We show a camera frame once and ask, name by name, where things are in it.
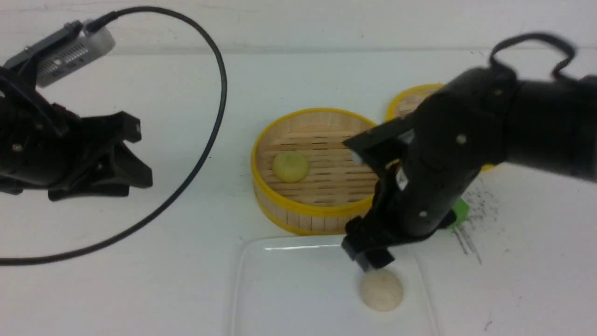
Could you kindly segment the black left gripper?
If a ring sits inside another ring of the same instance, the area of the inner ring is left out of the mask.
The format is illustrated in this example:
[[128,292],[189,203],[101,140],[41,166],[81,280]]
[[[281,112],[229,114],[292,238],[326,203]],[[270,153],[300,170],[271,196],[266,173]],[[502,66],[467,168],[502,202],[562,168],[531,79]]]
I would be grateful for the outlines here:
[[[121,111],[79,117],[1,69],[1,192],[45,190],[52,202],[125,197],[153,186],[151,168],[123,141],[141,141],[140,120]],[[100,145],[115,144],[100,154]]]

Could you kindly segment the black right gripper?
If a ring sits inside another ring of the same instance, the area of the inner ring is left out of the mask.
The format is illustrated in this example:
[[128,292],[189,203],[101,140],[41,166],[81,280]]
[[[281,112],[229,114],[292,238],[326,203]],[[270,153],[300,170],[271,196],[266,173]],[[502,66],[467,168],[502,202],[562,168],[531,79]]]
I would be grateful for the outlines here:
[[466,70],[409,115],[343,141],[380,175],[373,216],[348,221],[341,243],[363,272],[394,262],[390,247],[432,235],[482,166],[504,160],[503,98],[516,85],[513,70]]

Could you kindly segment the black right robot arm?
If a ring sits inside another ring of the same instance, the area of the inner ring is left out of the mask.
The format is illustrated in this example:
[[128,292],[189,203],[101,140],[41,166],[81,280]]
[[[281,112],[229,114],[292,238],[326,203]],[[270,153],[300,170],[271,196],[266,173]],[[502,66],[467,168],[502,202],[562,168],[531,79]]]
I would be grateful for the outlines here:
[[375,172],[372,206],[341,243],[365,272],[391,246],[430,238],[485,165],[503,162],[596,181],[596,82],[521,81],[473,68],[397,117],[345,141]]

